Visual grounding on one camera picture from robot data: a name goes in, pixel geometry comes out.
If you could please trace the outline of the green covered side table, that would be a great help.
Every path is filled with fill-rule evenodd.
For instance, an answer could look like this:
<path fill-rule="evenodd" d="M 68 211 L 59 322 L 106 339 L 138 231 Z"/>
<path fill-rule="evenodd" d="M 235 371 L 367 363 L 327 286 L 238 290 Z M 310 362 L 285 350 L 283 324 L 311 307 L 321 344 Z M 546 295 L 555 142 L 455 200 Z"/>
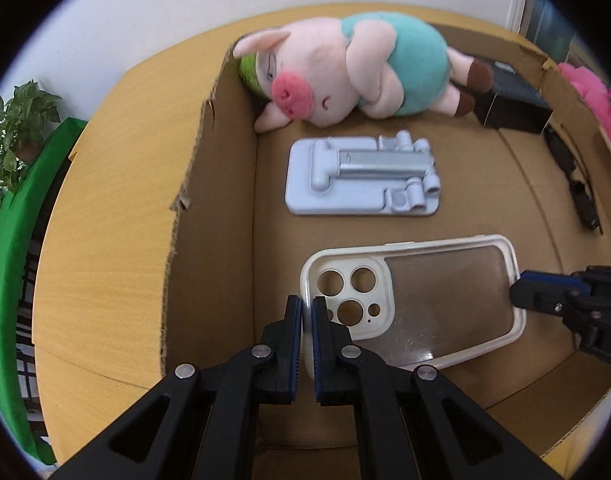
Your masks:
<path fill-rule="evenodd" d="M 35 159 L 17 192 L 0 207 L 0 414 L 25 453 L 46 465 L 56 462 L 49 444 L 32 429 L 21 396 L 16 357 L 16 325 L 25 255 L 48 190 L 87 122 L 66 119 Z"/>

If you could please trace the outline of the black sunglasses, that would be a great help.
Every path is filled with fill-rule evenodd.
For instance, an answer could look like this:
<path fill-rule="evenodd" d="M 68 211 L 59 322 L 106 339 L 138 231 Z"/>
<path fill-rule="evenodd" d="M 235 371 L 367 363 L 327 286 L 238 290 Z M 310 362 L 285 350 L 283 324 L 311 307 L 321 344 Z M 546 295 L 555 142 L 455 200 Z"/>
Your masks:
<path fill-rule="evenodd" d="M 581 226 L 588 231 L 603 232 L 599 218 L 594 190 L 587 174 L 580 168 L 579 161 L 571 149 L 552 127 L 543 131 L 543 139 L 556 165 L 566 178 L 575 213 Z"/>

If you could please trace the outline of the pig plush teal shirt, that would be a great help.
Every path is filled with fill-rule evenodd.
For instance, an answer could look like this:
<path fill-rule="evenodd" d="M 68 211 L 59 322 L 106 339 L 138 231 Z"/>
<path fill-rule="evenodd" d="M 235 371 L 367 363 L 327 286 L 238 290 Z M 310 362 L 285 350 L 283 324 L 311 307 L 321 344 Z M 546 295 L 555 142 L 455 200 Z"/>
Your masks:
<path fill-rule="evenodd" d="M 367 12 L 251 32 L 232 49 L 239 76 L 265 99 L 258 133 L 308 122 L 327 128 L 353 110 L 369 118 L 430 110 L 461 117 L 491 90 L 488 63 L 447 44 L 415 16 Z"/>

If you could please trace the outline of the pink bear plush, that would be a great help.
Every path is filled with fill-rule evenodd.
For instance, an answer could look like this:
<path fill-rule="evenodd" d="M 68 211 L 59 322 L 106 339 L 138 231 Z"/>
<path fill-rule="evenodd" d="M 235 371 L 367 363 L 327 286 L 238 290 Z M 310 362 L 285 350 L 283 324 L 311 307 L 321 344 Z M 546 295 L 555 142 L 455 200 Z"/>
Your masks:
<path fill-rule="evenodd" d="M 611 144 L 611 89 L 586 67 L 559 63 L 558 68 L 601 123 Z"/>

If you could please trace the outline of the potted green plant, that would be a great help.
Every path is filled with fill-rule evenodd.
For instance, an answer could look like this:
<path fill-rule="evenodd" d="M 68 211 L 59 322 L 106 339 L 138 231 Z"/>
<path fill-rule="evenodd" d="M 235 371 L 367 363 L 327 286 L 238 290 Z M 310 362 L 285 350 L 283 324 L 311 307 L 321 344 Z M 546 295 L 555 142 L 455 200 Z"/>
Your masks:
<path fill-rule="evenodd" d="M 43 151 L 48 130 L 60 124 L 60 100 L 35 80 L 15 86 L 7 101 L 0 96 L 0 206 L 7 193 L 20 188 Z"/>

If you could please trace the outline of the cardboard box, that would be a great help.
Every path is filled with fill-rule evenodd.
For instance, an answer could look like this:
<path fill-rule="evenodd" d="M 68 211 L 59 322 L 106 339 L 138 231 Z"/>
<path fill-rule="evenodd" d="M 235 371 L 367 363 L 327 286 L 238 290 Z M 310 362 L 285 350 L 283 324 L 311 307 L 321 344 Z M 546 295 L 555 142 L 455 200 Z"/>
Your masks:
<path fill-rule="evenodd" d="M 473 115 L 374 122 L 354 113 L 319 129 L 258 134 L 261 102 L 225 54 L 203 101 L 174 205 L 164 285 L 162 370 L 208 368 L 257 344 L 289 296 L 317 296 L 359 346 L 386 363 L 430 364 L 565 478 L 586 464 L 611 411 L 611 365 L 578 349 L 553 316 L 513 307 L 524 270 L 611 266 L 611 156 L 592 112 L 551 61 L 516 40 L 441 27 L 447 43 L 519 75 L 549 106 L 545 124 L 578 154 L 601 228 L 583 229 L 542 133 L 489 128 Z M 371 206 L 345 208 L 345 182 L 299 214 L 292 176 L 315 156 L 424 145 L 428 184 L 361 185 Z"/>

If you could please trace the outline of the white clear phone case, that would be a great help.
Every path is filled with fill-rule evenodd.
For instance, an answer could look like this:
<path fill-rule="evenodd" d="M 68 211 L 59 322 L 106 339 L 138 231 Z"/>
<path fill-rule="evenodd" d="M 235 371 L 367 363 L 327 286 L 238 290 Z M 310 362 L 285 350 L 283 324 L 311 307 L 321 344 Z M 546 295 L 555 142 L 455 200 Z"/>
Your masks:
<path fill-rule="evenodd" d="M 324 249 L 302 266 L 305 302 L 388 364 L 447 368 L 512 344 L 526 315 L 509 300 L 519 278 L 503 235 Z"/>

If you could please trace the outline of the black box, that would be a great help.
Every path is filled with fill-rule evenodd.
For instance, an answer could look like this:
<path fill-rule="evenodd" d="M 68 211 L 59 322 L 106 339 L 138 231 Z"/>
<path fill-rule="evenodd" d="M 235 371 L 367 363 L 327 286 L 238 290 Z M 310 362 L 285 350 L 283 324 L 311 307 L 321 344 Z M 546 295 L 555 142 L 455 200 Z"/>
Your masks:
<path fill-rule="evenodd" d="M 553 110 L 536 88 L 509 64 L 488 60 L 491 90 L 476 97 L 473 114 L 483 127 L 541 134 Z"/>

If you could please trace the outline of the grey folding phone stand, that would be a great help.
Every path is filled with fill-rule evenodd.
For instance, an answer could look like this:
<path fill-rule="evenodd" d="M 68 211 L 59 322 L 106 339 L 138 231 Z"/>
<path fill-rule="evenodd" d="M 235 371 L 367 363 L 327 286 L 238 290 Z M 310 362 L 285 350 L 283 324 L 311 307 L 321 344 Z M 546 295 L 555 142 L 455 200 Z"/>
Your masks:
<path fill-rule="evenodd" d="M 284 202 L 300 216 L 431 216 L 441 180 L 427 139 L 328 136 L 292 144 Z"/>

